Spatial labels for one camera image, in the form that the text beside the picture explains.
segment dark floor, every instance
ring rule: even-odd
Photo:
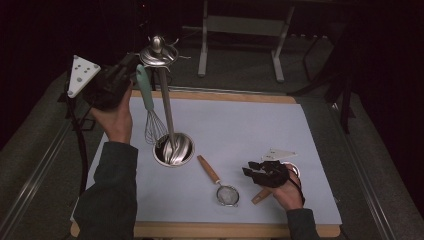
[[[269,45],[256,48],[225,44],[228,36],[210,38],[207,74],[197,77],[200,55],[197,35],[182,39],[176,47],[181,56],[171,67],[171,89],[201,88],[285,94],[309,84],[301,59],[310,40],[287,39],[282,56],[284,83],[277,83]],[[308,57],[312,72],[317,72],[331,51],[331,44],[320,40]],[[57,102],[65,74],[56,79],[37,103],[24,124],[3,148],[0,159],[0,215],[2,220],[27,179],[46,152],[52,152],[45,178],[31,195],[10,239],[73,239],[69,235],[72,209],[78,197],[80,157],[76,136],[66,106]],[[357,95],[352,96],[350,134],[338,125],[338,112],[323,100],[328,86],[323,86],[296,100],[302,104],[311,132],[342,216],[342,230],[336,239],[420,239],[424,222],[408,195],[380,136],[364,111]],[[56,151],[51,149],[58,133],[64,132]],[[89,159],[102,135],[96,126],[85,132]]]

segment cable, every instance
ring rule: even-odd
[[[87,178],[88,178],[88,157],[87,157],[87,148],[85,145],[85,139],[84,139],[84,135],[82,133],[80,124],[75,116],[74,113],[74,109],[73,109],[73,104],[71,102],[71,99],[68,97],[68,88],[69,88],[69,82],[71,79],[71,72],[72,70],[68,70],[67,72],[67,77],[66,77],[66,81],[65,81],[65,87],[64,87],[64,94],[65,94],[65,99],[66,99],[66,106],[68,107],[68,113],[71,117],[71,123],[73,126],[73,129],[77,135],[77,139],[78,139],[78,148],[79,148],[79,152],[80,152],[80,156],[81,156],[81,164],[82,164],[82,174],[81,174],[81,181],[80,181],[80,190],[79,190],[79,194],[81,196],[81,194],[85,191],[85,188],[87,187]]]

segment person's right hand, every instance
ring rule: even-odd
[[[293,170],[293,166],[291,164],[286,165],[288,169]],[[293,171],[289,171],[290,178],[299,186],[300,180],[296,176]],[[278,201],[278,203],[286,210],[293,210],[303,208],[302,196],[297,189],[297,187],[289,180],[284,183],[282,186],[277,188],[264,187],[268,191],[272,192],[274,198]]]

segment teal whisk handle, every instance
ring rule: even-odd
[[[152,88],[150,87],[149,77],[147,76],[147,72],[144,69],[144,66],[141,64],[137,65],[137,84],[140,88],[141,96],[143,97],[144,107],[148,111],[153,110],[153,97],[152,97]]]

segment dark sleeve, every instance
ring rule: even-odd
[[[137,215],[138,150],[131,145],[105,142],[94,185],[79,198],[74,218],[78,239],[133,239]]]
[[[287,211],[287,219],[293,240],[320,239],[315,228],[314,214],[311,209],[289,210]]]

